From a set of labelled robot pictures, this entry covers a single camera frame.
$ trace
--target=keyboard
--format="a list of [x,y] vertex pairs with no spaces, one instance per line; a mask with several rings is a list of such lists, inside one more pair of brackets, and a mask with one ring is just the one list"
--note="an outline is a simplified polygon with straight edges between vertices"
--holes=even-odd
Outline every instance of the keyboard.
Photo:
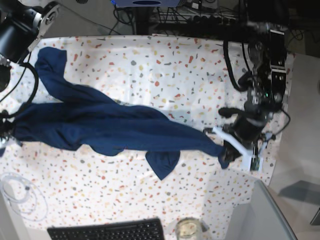
[[160,219],[47,229],[52,240],[165,240]]

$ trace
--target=table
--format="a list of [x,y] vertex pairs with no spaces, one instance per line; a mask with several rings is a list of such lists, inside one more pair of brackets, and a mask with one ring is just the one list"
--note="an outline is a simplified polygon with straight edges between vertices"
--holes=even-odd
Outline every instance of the table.
[[[230,83],[221,41],[166,36],[51,38],[36,47],[32,64],[44,47],[67,50],[68,81],[94,87],[120,104],[151,106],[170,120],[199,130],[226,123],[218,109],[243,108],[247,97]],[[239,78],[245,68],[241,45],[231,43],[229,54],[235,77]],[[287,95],[293,62],[294,56],[289,55]],[[22,70],[13,66],[12,80],[1,96],[14,86]],[[1,103],[1,109],[14,112],[28,98],[33,81],[28,72]],[[57,100],[40,83],[34,102]],[[278,129],[283,124],[284,116],[275,115],[267,128]],[[175,239],[178,220],[195,217],[210,227],[206,238],[223,239],[234,207],[250,201],[255,180],[269,184],[279,142],[277,139],[269,144],[261,173],[243,172],[239,161],[221,170],[217,158],[183,151],[175,170],[160,181],[142,151],[126,150],[109,157],[88,146],[72,152],[43,143],[8,147],[0,161],[0,173],[19,173],[44,193],[49,213],[42,222],[25,221],[33,229],[159,217],[166,239]],[[40,200],[38,205],[30,216],[34,219],[43,214],[44,202]]]

